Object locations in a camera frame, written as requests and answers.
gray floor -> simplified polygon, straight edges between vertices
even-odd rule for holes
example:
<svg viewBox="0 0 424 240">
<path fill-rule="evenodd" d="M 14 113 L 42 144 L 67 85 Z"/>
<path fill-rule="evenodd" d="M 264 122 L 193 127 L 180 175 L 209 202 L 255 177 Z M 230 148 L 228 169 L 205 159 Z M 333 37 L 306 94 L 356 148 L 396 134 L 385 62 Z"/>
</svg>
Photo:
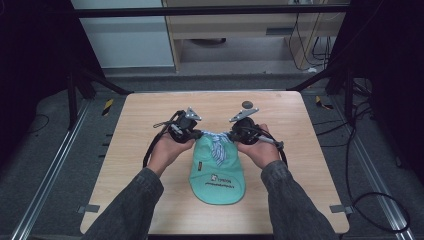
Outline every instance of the gray floor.
<svg viewBox="0 0 424 240">
<path fill-rule="evenodd" d="M 299 71 L 290 61 L 290 52 L 282 39 L 227 39 L 224 44 L 209 41 L 186 41 L 182 56 L 182 67 L 178 73 L 146 73 L 136 77 L 111 77 L 118 85 L 135 91 L 198 91 L 198 90 L 240 90 L 240 89 L 285 89 L 311 76 Z M 314 125 L 317 133 L 337 126 L 343 120 L 337 110 L 318 107 L 315 95 L 321 95 L 325 81 L 315 84 L 303 93 L 305 105 L 312 123 L 338 120 Z M 91 191 L 100 171 L 107 143 L 113 133 L 125 97 L 119 96 L 102 86 L 96 85 L 98 94 L 90 102 L 87 117 L 81 127 L 69 155 L 53 185 L 38 220 L 33 235 L 55 235 L 63 239 L 80 236 L 79 225 L 82 214 L 79 206 L 88 203 Z M 114 99 L 107 117 L 101 115 L 105 102 Z M 327 98 L 326 103 L 336 105 L 342 96 Z M 60 92 L 41 101 L 39 115 L 31 130 L 15 152 L 13 165 L 2 172 L 0 182 L 0 235 L 11 234 L 30 204 L 38 186 L 52 162 L 68 124 L 66 92 Z M 355 103 L 364 99 L 356 98 Z M 424 188 L 414 173 L 395 165 L 395 156 L 380 131 L 378 124 L 364 116 L 358 121 L 357 137 L 361 139 L 377 171 L 387 184 L 392 195 L 406 206 L 412 218 L 411 230 L 416 239 L 424 239 Z M 342 203 L 350 205 L 345 184 L 346 147 L 329 147 L 345 143 L 348 132 L 340 128 L 319 137 L 322 150 L 329 166 Z M 372 187 L 358 157 L 352 148 L 349 154 L 349 174 L 354 196 Z M 375 198 L 365 200 L 361 209 L 372 219 L 388 225 L 385 213 Z M 350 230 L 343 239 L 397 239 L 394 234 L 383 232 L 361 218 L 357 213 L 350 216 Z M 219 237 L 172 237 L 170 239 L 234 239 L 234 236 Z M 241 236 L 238 239 L 271 239 L 269 236 Z"/>
</svg>

person's right hand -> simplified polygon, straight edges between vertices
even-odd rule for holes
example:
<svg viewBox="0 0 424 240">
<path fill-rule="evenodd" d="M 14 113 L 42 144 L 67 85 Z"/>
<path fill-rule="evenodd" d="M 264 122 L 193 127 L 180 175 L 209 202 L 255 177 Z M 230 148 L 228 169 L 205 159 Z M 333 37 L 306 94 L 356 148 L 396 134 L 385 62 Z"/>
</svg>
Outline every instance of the person's right hand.
<svg viewBox="0 0 424 240">
<path fill-rule="evenodd" d="M 260 124 L 259 127 L 269 132 L 266 124 Z M 272 143 L 259 140 L 253 145 L 244 145 L 240 142 L 235 142 L 235 144 L 240 152 L 249 156 L 261 169 L 264 169 L 271 162 L 281 160 L 277 148 Z"/>
</svg>

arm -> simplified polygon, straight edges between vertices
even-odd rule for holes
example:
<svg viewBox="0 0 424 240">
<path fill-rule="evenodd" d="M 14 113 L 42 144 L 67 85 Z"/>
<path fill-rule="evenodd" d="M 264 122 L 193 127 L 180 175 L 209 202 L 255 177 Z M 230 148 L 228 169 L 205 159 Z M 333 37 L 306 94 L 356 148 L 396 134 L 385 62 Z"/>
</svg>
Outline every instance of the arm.
<svg viewBox="0 0 424 240">
<path fill-rule="evenodd" d="M 260 127 L 268 131 L 266 125 Z M 293 179 L 273 144 L 259 140 L 254 145 L 236 145 L 262 169 L 275 239 L 337 239 L 327 218 Z"/>
<path fill-rule="evenodd" d="M 176 143 L 165 134 L 153 149 L 146 168 L 100 214 L 82 239 L 146 239 L 154 208 L 163 193 L 159 177 L 194 140 Z"/>
</svg>

baseball cap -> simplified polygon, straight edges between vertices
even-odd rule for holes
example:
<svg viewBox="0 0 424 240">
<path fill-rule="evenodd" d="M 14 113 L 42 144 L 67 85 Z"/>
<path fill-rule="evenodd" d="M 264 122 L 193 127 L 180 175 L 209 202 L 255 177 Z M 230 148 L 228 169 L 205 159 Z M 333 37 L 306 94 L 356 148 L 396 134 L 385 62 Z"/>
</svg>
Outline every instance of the baseball cap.
<svg viewBox="0 0 424 240">
<path fill-rule="evenodd" d="M 209 204 L 240 201 L 246 189 L 237 147 L 226 133 L 202 131 L 196 141 L 189 177 L 194 195 Z"/>
</svg>

wooden table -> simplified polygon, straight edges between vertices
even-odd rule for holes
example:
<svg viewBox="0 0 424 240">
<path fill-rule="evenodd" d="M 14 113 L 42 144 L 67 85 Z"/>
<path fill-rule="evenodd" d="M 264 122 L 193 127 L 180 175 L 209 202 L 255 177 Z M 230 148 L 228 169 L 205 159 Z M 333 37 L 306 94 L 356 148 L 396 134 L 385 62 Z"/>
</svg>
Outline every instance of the wooden table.
<svg viewBox="0 0 424 240">
<path fill-rule="evenodd" d="M 229 131 L 243 101 L 251 101 L 259 112 L 256 123 L 266 123 L 271 134 L 285 143 L 289 169 L 315 206 L 337 233 L 349 229 L 344 213 L 331 213 L 340 199 L 312 128 L 301 95 L 297 92 L 187 92 L 132 94 L 126 99 L 109 150 L 97 179 L 90 204 L 98 213 L 86 212 L 81 224 L 85 232 L 113 198 L 140 171 L 145 152 L 159 129 L 152 126 L 169 120 L 177 110 L 193 107 L 201 117 L 196 129 Z M 236 204 L 216 206 L 198 200 L 188 177 L 190 149 L 169 166 L 161 177 L 165 187 L 150 227 L 150 234 L 271 234 L 267 191 L 261 170 L 244 154 L 240 160 L 246 180 L 244 198 Z"/>
</svg>

